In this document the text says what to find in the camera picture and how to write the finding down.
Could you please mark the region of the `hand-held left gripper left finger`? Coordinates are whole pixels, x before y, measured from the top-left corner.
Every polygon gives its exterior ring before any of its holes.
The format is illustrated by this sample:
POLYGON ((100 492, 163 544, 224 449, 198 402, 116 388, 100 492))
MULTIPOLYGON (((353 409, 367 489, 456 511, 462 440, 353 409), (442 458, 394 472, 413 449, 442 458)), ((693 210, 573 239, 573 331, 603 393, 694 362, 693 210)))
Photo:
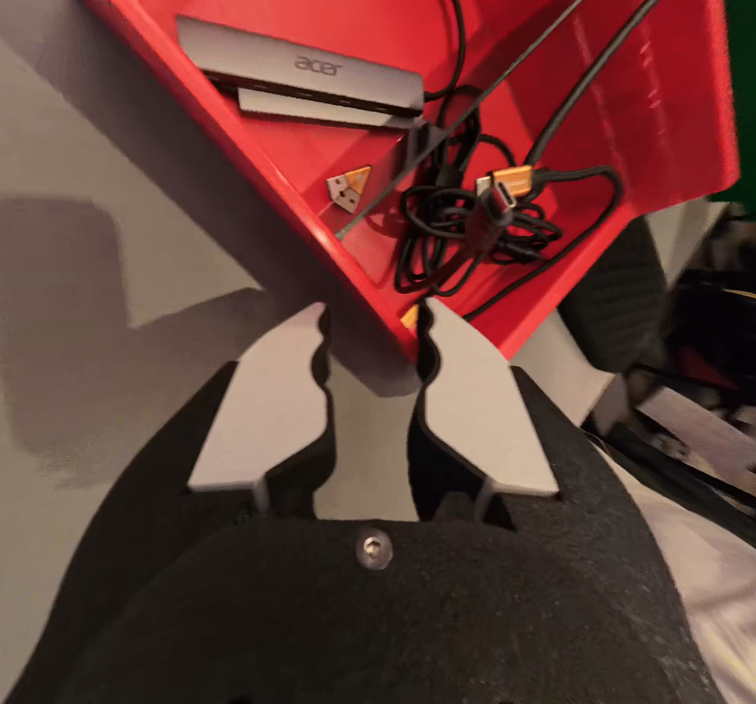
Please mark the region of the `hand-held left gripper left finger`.
POLYGON ((190 492, 249 491, 258 510, 272 510, 271 475, 328 430, 327 378, 315 367, 327 316, 325 303, 315 302, 242 353, 188 478, 190 492))

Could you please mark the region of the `black cable orange USB-C plug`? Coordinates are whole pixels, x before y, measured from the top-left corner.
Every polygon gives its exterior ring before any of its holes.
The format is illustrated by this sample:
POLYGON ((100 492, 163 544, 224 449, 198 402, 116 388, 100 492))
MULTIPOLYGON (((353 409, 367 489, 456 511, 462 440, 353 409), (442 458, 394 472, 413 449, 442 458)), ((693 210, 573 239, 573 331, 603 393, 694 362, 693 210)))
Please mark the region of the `black cable orange USB-C plug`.
MULTIPOLYGON (((577 235, 577 237, 573 241, 565 245, 561 251, 553 254, 551 257, 546 257, 545 255, 543 255, 545 260, 540 263, 508 264, 508 265, 515 265, 515 264, 530 265, 531 269, 528 272, 526 272, 523 276, 521 276, 519 279, 515 280, 514 282, 508 283, 503 289, 499 290, 496 294, 490 296, 481 305, 477 306, 472 311, 466 313, 463 316, 463 319, 468 322, 473 321, 478 316, 482 315, 484 312, 487 312, 490 308, 493 307, 493 305, 503 300, 506 296, 509 296, 511 293, 516 292, 525 284, 534 281, 534 279, 538 277, 540 274, 544 274, 545 272, 549 271, 556 264, 562 262, 562 260, 565 257, 575 252, 585 241, 587 241, 590 238, 591 235, 597 232, 610 219, 611 215, 619 208, 621 199, 624 196, 624 183, 621 179, 621 175, 613 167, 610 167, 608 165, 601 165, 597 167, 591 167, 587 169, 573 170, 573 171, 549 170, 546 168, 535 168, 530 165, 526 165, 524 167, 516 167, 514 169, 507 168, 503 170, 497 170, 497 171, 491 172, 488 175, 488 178, 484 181, 484 187, 482 191, 477 192, 478 194, 482 193, 483 190, 487 188, 487 186, 489 185, 489 179, 504 180, 506 183, 506 186, 511 190, 511 192, 515 195, 515 197, 519 198, 525 195, 527 200, 534 201, 535 203, 537 203, 537 199, 540 197, 540 195, 545 190, 545 188, 549 185, 562 184, 562 183, 578 183, 578 182, 585 182, 588 180, 606 180, 611 186, 611 196, 610 196, 610 201, 608 205, 600 213, 600 215, 596 218, 596 220, 588 228, 586 228, 579 235, 577 235)), ((489 262, 493 265, 496 265, 489 260, 486 260, 483 263, 485 262, 489 262)), ((417 294, 420 297, 438 296, 438 295, 430 294, 426 292, 421 292, 417 294)), ((449 298, 450 296, 438 296, 438 297, 449 298)))

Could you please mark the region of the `pale cloth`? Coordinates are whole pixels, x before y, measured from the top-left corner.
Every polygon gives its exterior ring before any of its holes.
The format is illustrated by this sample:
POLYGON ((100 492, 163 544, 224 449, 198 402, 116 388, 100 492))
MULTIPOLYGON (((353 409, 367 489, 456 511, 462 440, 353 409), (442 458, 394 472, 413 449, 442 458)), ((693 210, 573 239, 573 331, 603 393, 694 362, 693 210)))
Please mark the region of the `pale cloth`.
POLYGON ((755 551, 651 490, 601 452, 655 537, 723 699, 755 702, 755 551))

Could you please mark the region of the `black mesh chair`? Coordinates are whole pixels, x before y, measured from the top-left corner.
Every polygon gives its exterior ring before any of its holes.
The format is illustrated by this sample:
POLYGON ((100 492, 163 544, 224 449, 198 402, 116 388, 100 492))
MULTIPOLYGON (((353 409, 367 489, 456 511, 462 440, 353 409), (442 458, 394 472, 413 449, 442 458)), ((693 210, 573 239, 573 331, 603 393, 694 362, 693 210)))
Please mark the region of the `black mesh chair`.
POLYGON ((667 282, 647 219, 628 224, 558 307, 587 361, 619 374, 661 322, 667 282))

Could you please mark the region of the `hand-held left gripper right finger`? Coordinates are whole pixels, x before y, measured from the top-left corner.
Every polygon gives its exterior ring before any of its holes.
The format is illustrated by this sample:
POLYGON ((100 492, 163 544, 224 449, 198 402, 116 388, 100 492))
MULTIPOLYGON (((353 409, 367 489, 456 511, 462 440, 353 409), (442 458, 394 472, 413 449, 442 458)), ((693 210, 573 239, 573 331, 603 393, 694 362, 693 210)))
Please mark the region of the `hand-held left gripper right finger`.
POLYGON ((419 518, 447 495, 493 518, 505 495, 560 494, 509 361, 437 299, 419 304, 420 391, 408 431, 408 477, 419 518))

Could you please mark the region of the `grey USB hub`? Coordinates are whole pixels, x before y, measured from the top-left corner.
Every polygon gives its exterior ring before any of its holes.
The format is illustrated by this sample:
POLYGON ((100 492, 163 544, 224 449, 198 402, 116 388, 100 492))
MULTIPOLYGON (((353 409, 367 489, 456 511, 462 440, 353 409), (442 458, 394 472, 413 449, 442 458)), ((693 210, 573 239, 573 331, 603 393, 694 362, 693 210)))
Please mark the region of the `grey USB hub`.
POLYGON ((209 21, 178 16, 178 43, 246 113, 406 130, 422 118, 421 75, 209 21))

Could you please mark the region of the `green plastic bin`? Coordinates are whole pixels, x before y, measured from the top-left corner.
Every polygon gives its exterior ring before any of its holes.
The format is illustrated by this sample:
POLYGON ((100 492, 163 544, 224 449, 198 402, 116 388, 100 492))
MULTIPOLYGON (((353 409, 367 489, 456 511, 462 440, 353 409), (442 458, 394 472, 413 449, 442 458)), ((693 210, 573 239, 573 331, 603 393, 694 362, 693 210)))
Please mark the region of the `green plastic bin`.
POLYGON ((717 199, 755 216, 755 0, 725 0, 740 178, 717 199))

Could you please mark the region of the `red plastic bin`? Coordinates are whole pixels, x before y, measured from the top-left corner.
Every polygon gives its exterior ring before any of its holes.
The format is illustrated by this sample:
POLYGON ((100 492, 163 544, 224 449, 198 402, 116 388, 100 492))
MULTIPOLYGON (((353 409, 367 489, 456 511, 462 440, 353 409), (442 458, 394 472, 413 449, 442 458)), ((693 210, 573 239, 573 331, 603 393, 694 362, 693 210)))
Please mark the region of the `red plastic bin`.
MULTIPOLYGON (((463 83, 483 88, 570 0, 460 0, 463 83)), ((523 161, 593 58, 644 0, 585 0, 481 104, 483 126, 523 161)), ((392 283, 411 178, 359 218, 331 204, 326 179, 371 165, 364 203, 402 162, 395 132, 242 115, 184 55, 187 16, 401 67, 426 86, 448 82, 456 58, 450 0, 85 0, 139 55, 258 194, 310 244, 408 358, 417 339, 402 317, 417 295, 392 283)), ((623 42, 538 159, 569 171, 608 164, 619 208, 575 252, 473 320, 511 357, 634 217, 723 191, 739 179, 724 0, 661 0, 623 42)))

